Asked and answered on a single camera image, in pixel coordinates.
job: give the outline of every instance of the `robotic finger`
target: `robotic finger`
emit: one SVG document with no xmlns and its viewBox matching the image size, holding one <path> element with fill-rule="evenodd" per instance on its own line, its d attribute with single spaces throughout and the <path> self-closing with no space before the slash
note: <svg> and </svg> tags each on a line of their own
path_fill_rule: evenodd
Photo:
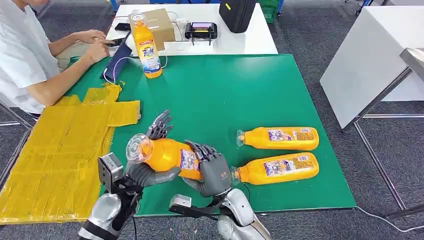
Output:
<svg viewBox="0 0 424 240">
<path fill-rule="evenodd" d="M 164 111 L 157 116 L 153 123 L 148 127 L 145 135 L 149 139 L 157 140 L 166 137 L 168 131 L 172 128 L 172 126 L 167 127 L 167 124 L 172 120 L 172 117 L 170 117 L 169 114 L 169 110 Z"/>
</svg>

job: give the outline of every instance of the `white table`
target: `white table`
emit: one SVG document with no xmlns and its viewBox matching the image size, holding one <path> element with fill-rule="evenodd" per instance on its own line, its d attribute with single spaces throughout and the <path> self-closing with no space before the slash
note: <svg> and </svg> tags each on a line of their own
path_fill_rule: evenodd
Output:
<svg viewBox="0 0 424 240">
<path fill-rule="evenodd" d="M 278 54 L 274 40 L 268 29 L 261 6 L 256 3 L 249 27 L 244 33 L 232 33 L 219 15 L 219 4 L 140 4 L 121 5 L 107 39 L 119 39 L 126 36 L 125 32 L 116 31 L 118 23 L 128 23 L 127 16 L 133 11 L 147 12 L 156 9 L 166 9 L 171 21 L 176 21 L 184 36 L 185 25 L 188 22 L 212 22 L 218 27 L 218 38 L 211 46 L 208 41 L 191 41 L 182 39 L 176 24 L 174 26 L 175 42 L 165 42 L 165 51 L 160 55 L 241 55 L 241 54 Z M 126 42 L 137 56 L 132 36 Z"/>
<path fill-rule="evenodd" d="M 365 7 L 320 80 L 341 128 L 355 127 L 399 206 L 387 218 L 424 212 L 424 204 L 405 205 L 359 121 L 424 118 L 424 112 L 368 114 L 380 101 L 424 101 L 423 23 L 424 6 Z"/>
<path fill-rule="evenodd" d="M 424 48 L 423 23 L 424 6 L 363 9 L 320 80 L 342 129 L 405 69 L 406 48 Z M 424 101 L 424 81 L 412 73 L 381 100 Z"/>
</svg>

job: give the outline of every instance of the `black bag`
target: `black bag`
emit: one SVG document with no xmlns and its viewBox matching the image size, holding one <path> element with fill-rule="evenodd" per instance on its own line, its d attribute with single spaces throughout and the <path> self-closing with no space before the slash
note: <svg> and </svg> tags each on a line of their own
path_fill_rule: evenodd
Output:
<svg viewBox="0 0 424 240">
<path fill-rule="evenodd" d="M 256 0 L 221 0 L 219 15 L 231 32 L 244 33 L 248 29 L 255 4 Z"/>
</svg>

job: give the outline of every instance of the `tide logo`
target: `tide logo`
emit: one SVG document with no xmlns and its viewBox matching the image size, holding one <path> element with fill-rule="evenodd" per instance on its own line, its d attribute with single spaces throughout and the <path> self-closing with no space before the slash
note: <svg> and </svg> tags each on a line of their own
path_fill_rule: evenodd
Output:
<svg viewBox="0 0 424 240">
<path fill-rule="evenodd" d="M 155 54 L 155 49 L 152 46 L 148 46 L 144 48 L 142 52 L 144 57 L 151 57 Z"/>
</svg>

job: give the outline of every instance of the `green table mat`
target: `green table mat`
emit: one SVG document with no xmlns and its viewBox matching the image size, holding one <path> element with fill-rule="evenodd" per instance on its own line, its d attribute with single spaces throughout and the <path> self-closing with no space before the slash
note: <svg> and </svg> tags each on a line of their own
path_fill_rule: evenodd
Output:
<svg viewBox="0 0 424 240">
<path fill-rule="evenodd" d="M 91 67 L 68 92 L 82 99 L 90 87 L 101 87 L 99 76 L 109 59 Z M 148 126 L 169 109 L 174 128 L 168 138 L 214 146 L 230 166 L 254 159 L 296 153 L 236 145 L 236 132 L 256 127 L 316 128 L 319 146 L 311 151 L 319 163 L 317 176 L 292 182 L 251 185 L 250 203 L 256 212 L 353 208 L 355 200 L 327 138 L 302 76 L 290 54 L 169 56 L 160 77 L 146 79 L 138 60 L 129 60 L 117 83 L 118 101 L 141 102 L 138 124 L 115 129 L 111 152 L 126 163 L 128 140 L 145 133 Z M 239 184 L 247 196 L 249 192 Z M 192 204 L 206 206 L 203 198 L 181 178 L 144 189 L 138 216 L 172 215 L 168 211 L 175 194 L 192 197 Z"/>
</svg>

